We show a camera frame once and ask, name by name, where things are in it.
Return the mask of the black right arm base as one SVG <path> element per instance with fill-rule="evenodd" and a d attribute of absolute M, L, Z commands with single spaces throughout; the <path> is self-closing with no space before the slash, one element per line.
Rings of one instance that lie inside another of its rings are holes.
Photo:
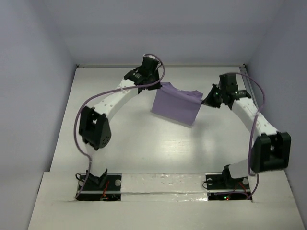
<path fill-rule="evenodd" d="M 248 178 L 232 178 L 229 165 L 221 173 L 205 175 L 202 187 L 207 191 L 209 201 L 251 200 Z"/>

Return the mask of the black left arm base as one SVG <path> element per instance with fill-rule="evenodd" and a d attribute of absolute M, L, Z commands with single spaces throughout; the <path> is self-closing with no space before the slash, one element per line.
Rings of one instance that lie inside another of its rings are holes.
<path fill-rule="evenodd" d="M 78 180 L 76 200 L 78 201 L 120 201 L 122 174 L 109 174 L 106 170 L 100 177 L 89 174 L 81 189 L 86 174 L 77 173 Z"/>

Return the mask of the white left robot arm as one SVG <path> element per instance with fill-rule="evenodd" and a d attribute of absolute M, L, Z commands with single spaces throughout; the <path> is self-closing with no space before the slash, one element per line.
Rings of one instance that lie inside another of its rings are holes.
<path fill-rule="evenodd" d="M 104 148 L 112 136 L 110 121 L 123 105 L 143 90 L 161 88 L 160 81 L 165 73 L 159 76 L 159 66 L 165 69 L 156 55 L 144 54 L 141 65 L 129 71 L 116 89 L 94 95 L 81 105 L 74 121 L 73 138 L 80 153 L 89 159 L 84 183 L 90 177 L 92 157 L 81 150 L 77 134 L 94 150 Z"/>

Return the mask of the purple t shirt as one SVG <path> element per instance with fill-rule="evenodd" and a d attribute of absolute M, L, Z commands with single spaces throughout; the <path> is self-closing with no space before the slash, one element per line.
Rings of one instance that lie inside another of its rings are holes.
<path fill-rule="evenodd" d="M 170 82 L 162 82 L 156 91 L 151 112 L 185 125 L 193 125 L 200 110 L 203 93 L 175 88 Z"/>

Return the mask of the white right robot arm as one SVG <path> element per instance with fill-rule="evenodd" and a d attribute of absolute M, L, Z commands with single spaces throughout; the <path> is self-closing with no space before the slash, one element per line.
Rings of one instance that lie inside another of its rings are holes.
<path fill-rule="evenodd" d="M 261 114 L 263 106 L 257 107 L 246 90 L 240 90 L 236 73 L 219 76 L 219 83 L 214 84 L 203 105 L 220 108 L 225 104 L 237 115 L 250 132 L 248 157 L 238 163 L 224 167 L 221 183 L 231 188 L 238 180 L 255 176 L 266 171 L 284 170 L 288 167 L 291 136 L 280 132 Z"/>

